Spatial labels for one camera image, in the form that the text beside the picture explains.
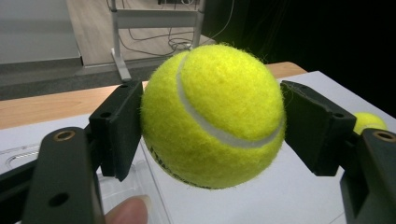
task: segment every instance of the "wooden table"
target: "wooden table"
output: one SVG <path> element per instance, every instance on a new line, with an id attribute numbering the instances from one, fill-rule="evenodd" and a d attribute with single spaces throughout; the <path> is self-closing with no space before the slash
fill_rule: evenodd
<path id="1" fill-rule="evenodd" d="M 266 65 L 276 78 L 306 73 L 294 63 Z M 118 86 L 0 101 L 0 130 L 91 114 Z"/>

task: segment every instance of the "yellow tennis ball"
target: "yellow tennis ball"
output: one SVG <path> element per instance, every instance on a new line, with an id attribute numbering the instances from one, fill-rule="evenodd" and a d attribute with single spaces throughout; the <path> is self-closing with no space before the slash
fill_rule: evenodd
<path id="1" fill-rule="evenodd" d="M 250 54 L 224 45 L 174 55 L 142 96 L 150 154 L 172 177 L 204 189 L 260 174 L 283 143 L 285 122 L 274 76 Z"/>
<path id="2" fill-rule="evenodd" d="M 366 128 L 373 129 L 381 129 L 387 130 L 387 124 L 384 120 L 382 120 L 379 116 L 367 112 L 358 112 L 355 113 L 356 117 L 355 127 L 353 128 L 353 132 L 357 134 L 361 134 Z"/>

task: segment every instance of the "metal stand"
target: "metal stand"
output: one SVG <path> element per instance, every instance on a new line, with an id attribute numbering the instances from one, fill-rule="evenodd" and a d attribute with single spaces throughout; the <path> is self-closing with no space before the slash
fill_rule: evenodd
<path id="1" fill-rule="evenodd" d="M 110 10 L 113 20 L 114 40 L 114 48 L 111 49 L 111 54 L 124 82 L 130 81 L 132 78 L 120 54 L 119 29 L 193 27 L 194 34 L 191 47 L 196 48 L 199 45 L 205 15 L 205 0 L 200 1 L 199 8 L 196 11 L 117 9 L 116 0 L 111 0 Z"/>

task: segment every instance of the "ball fuzz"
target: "ball fuzz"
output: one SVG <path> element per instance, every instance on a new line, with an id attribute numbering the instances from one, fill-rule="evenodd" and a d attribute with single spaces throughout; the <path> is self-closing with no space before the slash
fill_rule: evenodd
<path id="1" fill-rule="evenodd" d="M 148 149 L 172 177 L 225 189 L 257 176 L 279 151 L 286 116 L 279 84 L 250 54 L 201 46 L 165 61 L 142 96 Z"/>
<path id="2" fill-rule="evenodd" d="M 353 132 L 361 134 L 366 128 L 387 130 L 387 124 L 379 116 L 367 112 L 355 113 L 356 124 L 353 128 Z"/>

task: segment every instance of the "floor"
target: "floor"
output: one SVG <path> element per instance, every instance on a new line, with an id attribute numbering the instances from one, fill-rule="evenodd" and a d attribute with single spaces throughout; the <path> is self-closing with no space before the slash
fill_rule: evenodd
<path id="1" fill-rule="evenodd" d="M 157 0 L 116 0 L 117 8 L 195 10 L 194 1 L 159 5 Z M 110 0 L 66 0 L 80 57 L 0 64 L 0 100 L 121 84 L 114 47 Z M 120 52 L 133 79 L 146 80 L 164 60 L 185 50 L 192 28 L 120 30 Z M 200 44 L 215 43 L 201 35 Z"/>

